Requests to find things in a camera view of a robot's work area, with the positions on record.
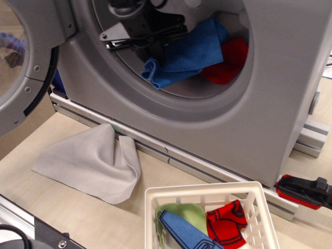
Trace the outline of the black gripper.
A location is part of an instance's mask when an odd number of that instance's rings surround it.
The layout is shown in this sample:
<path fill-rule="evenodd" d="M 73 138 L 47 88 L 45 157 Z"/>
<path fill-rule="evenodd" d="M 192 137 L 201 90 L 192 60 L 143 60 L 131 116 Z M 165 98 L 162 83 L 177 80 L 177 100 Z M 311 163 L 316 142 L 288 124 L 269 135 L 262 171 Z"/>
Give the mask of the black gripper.
<path fill-rule="evenodd" d="M 111 14 L 119 21 L 100 34 L 100 40 L 112 45 L 111 50 L 150 47 L 151 56 L 165 63 L 164 45 L 188 33 L 185 17 L 162 12 L 167 1 L 109 1 Z"/>

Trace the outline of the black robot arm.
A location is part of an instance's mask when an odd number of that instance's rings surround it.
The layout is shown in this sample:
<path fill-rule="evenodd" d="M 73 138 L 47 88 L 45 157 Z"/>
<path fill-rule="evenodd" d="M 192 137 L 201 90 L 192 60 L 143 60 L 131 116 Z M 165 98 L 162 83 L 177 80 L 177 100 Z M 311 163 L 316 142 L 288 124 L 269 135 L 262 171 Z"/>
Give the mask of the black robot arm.
<path fill-rule="evenodd" d="M 131 49 L 146 61 L 150 57 L 165 63 L 165 47 L 185 36 L 185 17 L 162 12 L 167 1 L 108 1 L 119 23 L 100 34 L 110 52 Z"/>

